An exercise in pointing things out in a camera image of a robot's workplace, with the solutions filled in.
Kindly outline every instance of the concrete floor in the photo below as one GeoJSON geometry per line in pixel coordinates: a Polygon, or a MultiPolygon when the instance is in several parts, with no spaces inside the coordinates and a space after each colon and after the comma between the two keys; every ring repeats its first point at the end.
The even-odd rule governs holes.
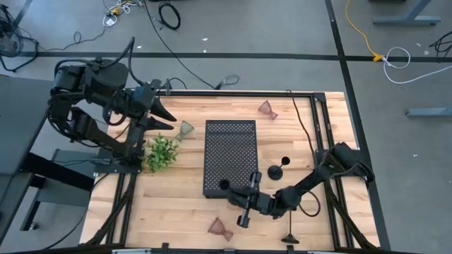
{"type": "MultiPolygon", "coordinates": [[[[364,40],[347,23],[346,0],[332,0],[343,47],[347,56],[369,56],[364,40]]],[[[452,2],[436,0],[422,14],[440,15],[442,22],[435,27],[395,28],[372,25],[373,16],[402,13],[415,1],[388,3],[352,1],[350,18],[369,36],[374,51],[385,54],[391,47],[405,47],[413,56],[434,56],[427,48],[441,35],[450,31],[452,2]]],[[[14,17],[25,0],[0,0],[10,6],[14,17]]],[[[183,53],[275,53],[337,55],[335,42],[324,1],[314,0],[193,0],[172,2],[182,15],[178,31],[163,28],[163,39],[175,52],[183,53]]],[[[157,14],[157,4],[150,3],[157,14]]],[[[29,31],[45,48],[63,47],[72,43],[73,33],[91,38],[102,31],[102,1],[33,0],[20,26],[29,31]]],[[[142,9],[120,17],[95,42],[75,45],[71,52],[121,52],[131,36],[136,37],[135,52],[164,52],[167,50],[148,25],[142,9]]],[[[14,65],[23,57],[7,59],[14,65]]],[[[52,80],[53,67],[59,57],[40,57],[16,74],[0,73],[22,78],[52,80]]],[[[213,84],[226,75],[239,74],[241,80],[230,90],[315,90],[343,91],[345,85],[339,61],[293,59],[182,59],[193,72],[213,84]]],[[[410,107],[450,106],[451,71],[446,71],[408,85],[390,83],[382,63],[348,61],[353,89],[356,94],[364,132],[376,174],[381,206],[392,250],[416,253],[449,253],[452,242],[451,122],[448,119],[408,119],[410,107]]],[[[412,63],[403,71],[390,70],[396,80],[408,80],[443,68],[447,64],[412,63]]],[[[175,59],[136,58],[135,74],[142,80],[179,77],[190,89],[206,89],[205,85],[186,72],[175,59]]],[[[128,86],[136,86],[129,78],[128,86]]],[[[99,107],[82,107],[96,118],[99,107]]],[[[55,148],[92,152],[58,136],[48,125],[42,129],[32,151],[50,157],[55,148]]],[[[26,198],[16,221],[27,209],[26,198]]],[[[61,237],[83,215],[82,207],[48,205],[41,207],[37,221],[42,228],[18,232],[14,222],[0,252],[43,248],[61,237]]],[[[74,246],[81,228],[59,246],[74,246]]]]}

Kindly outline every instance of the wooden table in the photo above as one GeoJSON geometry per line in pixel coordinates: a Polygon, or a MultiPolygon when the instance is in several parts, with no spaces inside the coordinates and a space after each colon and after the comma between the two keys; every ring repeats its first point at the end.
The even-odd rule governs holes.
{"type": "MultiPolygon", "coordinates": [[[[344,94],[327,92],[326,98],[335,141],[345,141],[350,147],[355,147],[344,94]]],[[[316,136],[309,99],[297,98],[295,101],[315,149],[316,136]]],[[[260,188],[265,193],[274,194],[279,188],[296,184],[311,173],[314,165],[307,136],[298,122],[292,99],[171,96],[162,97],[162,103],[178,119],[178,122],[172,123],[174,130],[160,131],[163,136],[171,138],[178,134],[182,120],[189,122],[195,130],[179,144],[177,162],[162,173],[150,174],[144,170],[139,174],[126,246],[160,248],[166,242],[170,248],[285,250],[286,244],[280,239],[288,234],[288,214],[273,220],[252,211],[250,226],[243,229],[236,225],[237,216],[242,212],[240,208],[223,199],[206,199],[203,196],[204,138],[207,119],[255,119],[258,167],[263,173],[260,188]],[[279,114],[274,121],[257,111],[267,99],[273,111],[279,114]],[[283,156],[290,157],[291,163],[284,167],[284,176],[279,181],[272,181],[266,174],[267,168],[273,164],[279,165],[283,156]],[[230,242],[222,236],[207,233],[216,217],[223,221],[227,230],[234,233],[230,242]]],[[[108,133],[116,136],[127,124],[126,121],[120,126],[112,126],[108,133]]],[[[325,132],[322,129],[323,137],[326,137],[325,132]]],[[[152,139],[158,133],[159,131],[148,131],[145,139],[152,139]]],[[[119,140],[124,140],[125,137],[123,135],[119,140]]],[[[111,212],[116,184],[117,176],[111,175],[93,191],[81,242],[91,238],[111,212]]],[[[343,178],[343,185],[351,218],[369,241],[379,246],[365,182],[361,178],[347,177],[343,178]]],[[[292,233],[300,241],[295,249],[333,250],[323,186],[315,187],[313,192],[319,197],[322,210],[315,218],[308,217],[299,210],[292,213],[292,233]]],[[[310,195],[303,196],[302,206],[310,213],[317,209],[315,199],[310,195]]],[[[341,245],[345,246],[343,223],[337,213],[336,217],[341,245]]],[[[120,221],[121,219],[115,233],[116,240],[120,221]]]]}

